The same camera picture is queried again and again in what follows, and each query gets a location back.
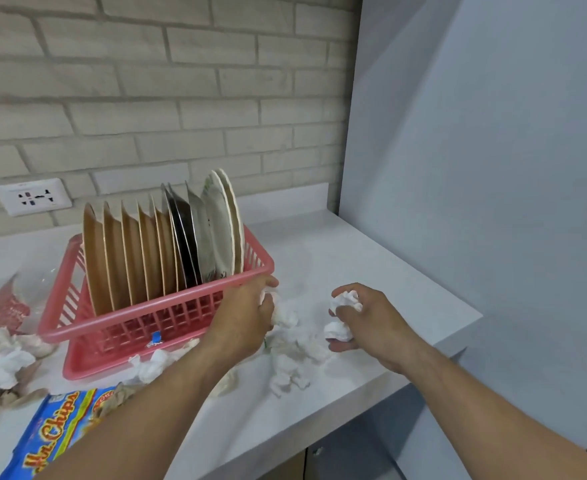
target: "electrical outlet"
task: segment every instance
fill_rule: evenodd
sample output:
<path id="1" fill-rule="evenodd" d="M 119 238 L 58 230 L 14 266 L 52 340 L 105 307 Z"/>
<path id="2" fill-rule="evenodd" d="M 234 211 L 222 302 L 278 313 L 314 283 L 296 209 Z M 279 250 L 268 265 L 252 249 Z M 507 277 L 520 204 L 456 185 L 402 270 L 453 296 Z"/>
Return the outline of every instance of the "electrical outlet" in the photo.
<path id="1" fill-rule="evenodd" d="M 0 185 L 0 201 L 10 216 L 71 207 L 71 199 L 59 178 Z"/>

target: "pink plastic basket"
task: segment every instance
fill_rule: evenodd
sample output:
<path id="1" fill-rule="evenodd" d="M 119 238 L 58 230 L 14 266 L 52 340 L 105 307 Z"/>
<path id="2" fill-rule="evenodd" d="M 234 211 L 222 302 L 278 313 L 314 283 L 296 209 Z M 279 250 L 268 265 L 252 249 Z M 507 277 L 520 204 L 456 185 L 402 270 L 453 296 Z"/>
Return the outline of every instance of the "pink plastic basket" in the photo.
<path id="1" fill-rule="evenodd" d="M 62 370 L 69 380 L 107 371 L 136 354 L 145 359 L 158 348 L 174 349 L 199 337 L 209 327 L 226 288 L 257 274 L 273 273 L 275 268 L 271 256 L 245 226 L 242 273 L 97 317 L 89 298 L 81 244 L 81 235 L 69 240 L 38 327 L 46 342 L 69 340 Z M 161 332 L 163 343 L 147 348 L 155 331 Z"/>

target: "forearm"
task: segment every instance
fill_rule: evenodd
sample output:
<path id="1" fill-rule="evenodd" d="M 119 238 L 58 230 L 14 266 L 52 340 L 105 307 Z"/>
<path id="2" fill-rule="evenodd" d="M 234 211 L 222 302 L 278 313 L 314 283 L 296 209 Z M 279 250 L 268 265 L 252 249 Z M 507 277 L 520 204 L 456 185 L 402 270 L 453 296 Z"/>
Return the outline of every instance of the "forearm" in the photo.
<path id="1" fill-rule="evenodd" d="M 404 372 L 474 480 L 585 479 L 587 452 L 545 428 L 425 342 Z"/>
<path id="2" fill-rule="evenodd" d="M 38 480 L 161 480 L 232 364 L 203 341 L 45 468 Z"/>

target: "backsplash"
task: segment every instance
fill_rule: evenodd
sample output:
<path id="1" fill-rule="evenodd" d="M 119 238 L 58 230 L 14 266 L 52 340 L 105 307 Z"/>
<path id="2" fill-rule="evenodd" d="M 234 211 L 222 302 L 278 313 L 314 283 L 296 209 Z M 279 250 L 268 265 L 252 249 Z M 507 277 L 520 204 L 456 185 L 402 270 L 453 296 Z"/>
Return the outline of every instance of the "backsplash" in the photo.
<path id="1" fill-rule="evenodd" d="M 59 177 L 74 204 L 0 204 L 0 235 L 217 167 L 239 195 L 329 182 L 335 210 L 360 5 L 0 0 L 0 184 Z"/>

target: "blue chip bag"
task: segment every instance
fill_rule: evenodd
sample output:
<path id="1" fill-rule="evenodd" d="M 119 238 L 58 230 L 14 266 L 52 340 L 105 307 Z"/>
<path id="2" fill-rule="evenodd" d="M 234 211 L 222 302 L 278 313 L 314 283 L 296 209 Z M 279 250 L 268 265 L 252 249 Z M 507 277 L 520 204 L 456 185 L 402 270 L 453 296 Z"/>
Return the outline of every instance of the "blue chip bag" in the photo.
<path id="1" fill-rule="evenodd" d="M 0 480 L 31 479 L 100 421 L 95 412 L 114 387 L 48 395 L 27 426 Z"/>

